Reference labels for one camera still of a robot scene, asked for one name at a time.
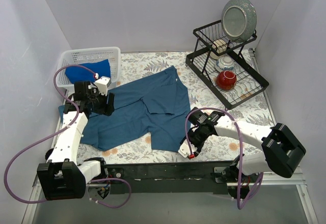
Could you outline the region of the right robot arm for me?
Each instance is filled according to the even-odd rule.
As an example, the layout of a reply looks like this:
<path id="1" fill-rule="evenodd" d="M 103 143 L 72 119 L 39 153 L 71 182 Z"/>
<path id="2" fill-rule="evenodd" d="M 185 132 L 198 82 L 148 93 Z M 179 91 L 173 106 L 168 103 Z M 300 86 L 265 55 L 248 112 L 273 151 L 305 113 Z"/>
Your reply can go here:
<path id="1" fill-rule="evenodd" d="M 250 124 L 231 119 L 224 112 L 207 114 L 194 107 L 186 117 L 193 128 L 186 130 L 180 143 L 179 154 L 194 158 L 201 152 L 210 136 L 224 136 L 237 139 L 259 149 L 253 155 L 239 154 L 224 170 L 217 170 L 215 177 L 221 182 L 242 182 L 248 176 L 274 172 L 283 178 L 291 178 L 306 149 L 282 123 L 273 127 Z"/>

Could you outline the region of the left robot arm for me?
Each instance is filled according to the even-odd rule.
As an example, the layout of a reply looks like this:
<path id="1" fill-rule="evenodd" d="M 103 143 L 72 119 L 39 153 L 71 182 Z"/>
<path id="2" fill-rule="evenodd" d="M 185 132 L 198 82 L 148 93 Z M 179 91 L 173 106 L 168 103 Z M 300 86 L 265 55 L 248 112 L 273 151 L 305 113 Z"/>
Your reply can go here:
<path id="1" fill-rule="evenodd" d="M 48 201 L 80 199 L 87 183 L 103 183 L 108 179 L 103 158 L 95 157 L 77 164 L 80 140 L 92 113 L 110 116 L 114 112 L 113 93 L 109 93 L 111 79 L 101 77 L 95 82 L 77 81 L 74 93 L 65 102 L 62 129 L 54 148 L 47 152 L 47 160 L 37 168 L 37 175 Z"/>

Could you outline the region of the teal blue t shirt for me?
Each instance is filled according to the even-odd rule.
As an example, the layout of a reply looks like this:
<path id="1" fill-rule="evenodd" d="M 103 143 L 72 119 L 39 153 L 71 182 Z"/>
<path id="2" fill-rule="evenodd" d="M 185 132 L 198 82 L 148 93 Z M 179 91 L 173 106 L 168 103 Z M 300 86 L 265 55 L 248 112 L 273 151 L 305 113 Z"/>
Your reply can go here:
<path id="1" fill-rule="evenodd" d="M 190 112 L 187 87 L 171 66 L 159 73 L 111 90 L 111 116 L 92 113 L 80 142 L 100 151 L 113 149 L 151 134 L 153 150 L 177 152 L 185 137 Z"/>

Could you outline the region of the black wire dish rack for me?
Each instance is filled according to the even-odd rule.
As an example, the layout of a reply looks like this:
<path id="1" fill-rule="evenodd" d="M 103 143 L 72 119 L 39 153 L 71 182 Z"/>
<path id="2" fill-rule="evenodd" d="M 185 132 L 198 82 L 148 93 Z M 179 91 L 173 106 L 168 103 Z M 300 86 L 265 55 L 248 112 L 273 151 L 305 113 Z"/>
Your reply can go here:
<path id="1" fill-rule="evenodd" d="M 257 39 L 254 32 L 248 40 L 231 41 L 220 20 L 193 30 L 195 50 L 186 56 L 186 65 L 200 78 L 226 109 L 233 109 L 263 92 L 269 82 L 245 61 L 242 50 Z M 232 88 L 219 85 L 218 75 L 229 70 L 236 78 Z"/>

